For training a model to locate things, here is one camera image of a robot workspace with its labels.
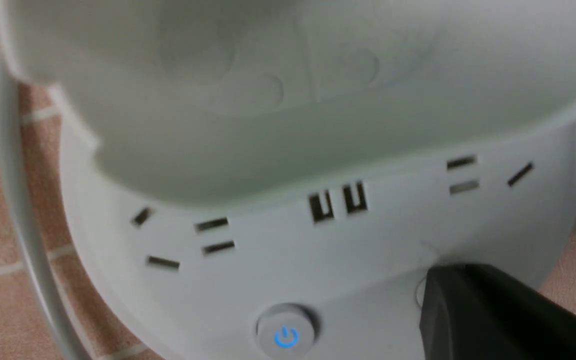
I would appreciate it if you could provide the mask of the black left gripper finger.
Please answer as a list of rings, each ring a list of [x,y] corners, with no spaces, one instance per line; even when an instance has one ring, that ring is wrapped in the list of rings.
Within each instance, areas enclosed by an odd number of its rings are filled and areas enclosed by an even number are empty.
[[[419,331],[427,360],[576,360],[576,315],[489,264],[430,268]]]

